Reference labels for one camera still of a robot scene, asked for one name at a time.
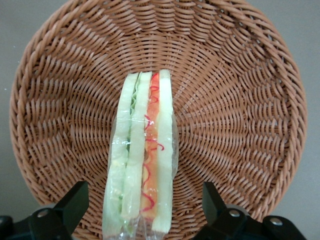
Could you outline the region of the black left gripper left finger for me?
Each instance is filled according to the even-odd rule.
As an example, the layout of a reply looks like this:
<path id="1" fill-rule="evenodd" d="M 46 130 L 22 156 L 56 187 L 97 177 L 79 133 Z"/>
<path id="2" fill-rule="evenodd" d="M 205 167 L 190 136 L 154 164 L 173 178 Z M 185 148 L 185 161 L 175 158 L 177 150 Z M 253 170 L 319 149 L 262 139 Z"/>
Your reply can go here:
<path id="1" fill-rule="evenodd" d="M 33 240 L 71 240 L 89 207 L 89 187 L 78 181 L 52 208 L 37 210 L 29 217 Z"/>

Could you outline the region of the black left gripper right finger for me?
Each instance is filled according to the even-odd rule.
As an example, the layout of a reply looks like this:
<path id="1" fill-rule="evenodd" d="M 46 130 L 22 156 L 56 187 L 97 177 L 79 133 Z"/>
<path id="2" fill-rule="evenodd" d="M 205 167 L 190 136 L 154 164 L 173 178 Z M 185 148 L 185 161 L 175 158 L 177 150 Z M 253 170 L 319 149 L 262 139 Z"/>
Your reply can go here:
<path id="1" fill-rule="evenodd" d="M 207 224 L 202 228 L 203 240 L 249 240 L 245 232 L 248 215 L 234 206 L 227 207 L 212 182 L 204 182 L 202 209 Z"/>

